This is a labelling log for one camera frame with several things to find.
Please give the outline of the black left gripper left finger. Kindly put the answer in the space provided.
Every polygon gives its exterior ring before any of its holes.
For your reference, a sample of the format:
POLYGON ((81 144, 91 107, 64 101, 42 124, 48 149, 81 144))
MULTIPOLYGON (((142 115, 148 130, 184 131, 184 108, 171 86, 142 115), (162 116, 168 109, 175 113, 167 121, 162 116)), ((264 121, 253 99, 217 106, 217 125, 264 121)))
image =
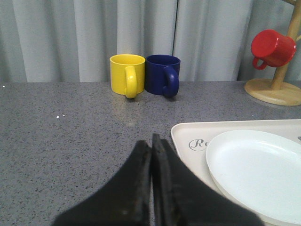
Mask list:
POLYGON ((55 226, 148 226, 151 148, 138 141, 118 172, 95 194, 60 214, 55 226))

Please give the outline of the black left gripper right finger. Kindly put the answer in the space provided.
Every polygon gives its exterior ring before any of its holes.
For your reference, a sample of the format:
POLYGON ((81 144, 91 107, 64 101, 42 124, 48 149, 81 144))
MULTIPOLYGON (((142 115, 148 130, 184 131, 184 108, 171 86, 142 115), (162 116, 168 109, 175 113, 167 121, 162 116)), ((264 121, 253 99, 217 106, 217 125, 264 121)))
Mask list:
POLYGON ((262 226, 251 211, 202 182, 168 141, 152 136, 151 173, 158 226, 262 226))

